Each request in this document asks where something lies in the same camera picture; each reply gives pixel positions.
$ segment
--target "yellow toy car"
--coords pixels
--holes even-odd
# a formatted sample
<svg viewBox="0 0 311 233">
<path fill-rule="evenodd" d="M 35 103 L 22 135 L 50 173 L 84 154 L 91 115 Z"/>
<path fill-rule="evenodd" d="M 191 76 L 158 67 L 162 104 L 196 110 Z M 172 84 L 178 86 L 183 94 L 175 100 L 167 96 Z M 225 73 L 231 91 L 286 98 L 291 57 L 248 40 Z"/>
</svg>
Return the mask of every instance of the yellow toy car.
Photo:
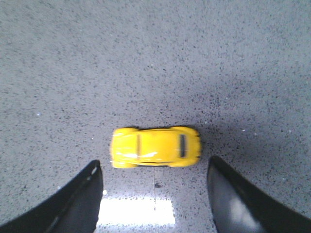
<svg viewBox="0 0 311 233">
<path fill-rule="evenodd" d="M 136 166 L 190 166 L 200 159 L 199 133 L 188 127 L 139 130 L 121 128 L 113 133 L 111 163 L 115 168 Z"/>
</svg>

